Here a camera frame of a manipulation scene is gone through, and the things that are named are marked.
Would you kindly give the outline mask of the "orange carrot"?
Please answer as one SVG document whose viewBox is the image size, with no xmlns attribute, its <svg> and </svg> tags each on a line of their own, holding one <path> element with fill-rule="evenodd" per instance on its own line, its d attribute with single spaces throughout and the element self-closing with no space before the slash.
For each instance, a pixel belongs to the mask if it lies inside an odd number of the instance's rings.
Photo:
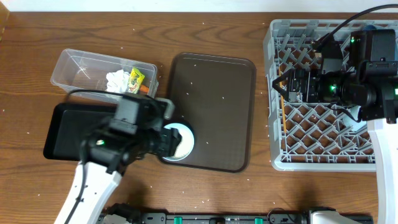
<svg viewBox="0 0 398 224">
<path fill-rule="evenodd" d="M 149 87 L 147 87 L 147 86 L 145 86 L 145 85 L 141 85 L 139 91 L 140 91 L 140 93 L 142 93 L 142 94 L 148 94 L 148 92 L 149 92 Z"/>
</svg>

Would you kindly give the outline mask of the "foil snack wrapper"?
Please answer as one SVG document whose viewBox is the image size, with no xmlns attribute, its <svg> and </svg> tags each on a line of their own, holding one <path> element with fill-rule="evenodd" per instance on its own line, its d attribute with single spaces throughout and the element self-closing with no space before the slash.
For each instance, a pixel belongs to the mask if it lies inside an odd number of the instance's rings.
<svg viewBox="0 0 398 224">
<path fill-rule="evenodd" d="M 128 92 L 138 93 L 144 79 L 145 75 L 138 68 L 133 67 L 127 82 Z"/>
</svg>

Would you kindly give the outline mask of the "white tissue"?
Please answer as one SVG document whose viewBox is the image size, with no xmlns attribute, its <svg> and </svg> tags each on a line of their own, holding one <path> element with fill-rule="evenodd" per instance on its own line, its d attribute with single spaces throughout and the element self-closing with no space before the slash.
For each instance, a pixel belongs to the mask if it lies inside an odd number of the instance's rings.
<svg viewBox="0 0 398 224">
<path fill-rule="evenodd" d="M 113 93 L 124 93 L 127 89 L 129 76 L 130 73 L 124 70 L 107 73 L 106 91 Z"/>
</svg>

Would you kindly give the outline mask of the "light blue rice bowl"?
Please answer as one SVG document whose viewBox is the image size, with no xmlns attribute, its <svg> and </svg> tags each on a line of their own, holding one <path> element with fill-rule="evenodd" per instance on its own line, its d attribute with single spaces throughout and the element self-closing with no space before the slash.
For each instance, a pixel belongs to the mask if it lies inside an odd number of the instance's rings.
<svg viewBox="0 0 398 224">
<path fill-rule="evenodd" d="M 185 159 L 193 150 L 195 144 L 195 138 L 193 131 L 185 124 L 182 123 L 169 123 L 164 126 L 165 129 L 175 128 L 181 135 L 182 139 L 180 144 L 177 146 L 175 154 L 170 157 L 163 157 L 166 161 L 181 161 Z"/>
</svg>

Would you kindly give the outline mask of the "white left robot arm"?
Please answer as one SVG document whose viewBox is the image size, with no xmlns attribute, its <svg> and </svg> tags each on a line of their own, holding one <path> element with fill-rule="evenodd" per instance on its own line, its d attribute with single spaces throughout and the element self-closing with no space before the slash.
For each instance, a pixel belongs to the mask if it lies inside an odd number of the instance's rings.
<svg viewBox="0 0 398 224">
<path fill-rule="evenodd" d="M 96 223 L 127 167 L 146 154 L 172 157 L 182 141 L 178 129 L 164 127 L 174 104 L 165 98 L 122 94 L 112 112 L 81 134 L 78 165 L 56 223 Z"/>
</svg>

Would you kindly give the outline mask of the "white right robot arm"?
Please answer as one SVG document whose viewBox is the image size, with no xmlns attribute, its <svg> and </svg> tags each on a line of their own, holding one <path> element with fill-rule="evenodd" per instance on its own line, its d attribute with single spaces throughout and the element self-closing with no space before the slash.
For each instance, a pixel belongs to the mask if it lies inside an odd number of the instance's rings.
<svg viewBox="0 0 398 224">
<path fill-rule="evenodd" d="M 349 65 L 341 70 L 339 43 L 329 33 L 313 42 L 322 56 L 319 70 L 291 68 L 272 82 L 287 101 L 327 103 L 347 116 L 357 106 L 355 122 L 366 122 L 376 159 L 379 223 L 397 223 L 397 59 L 393 29 L 357 30 L 349 37 Z"/>
</svg>

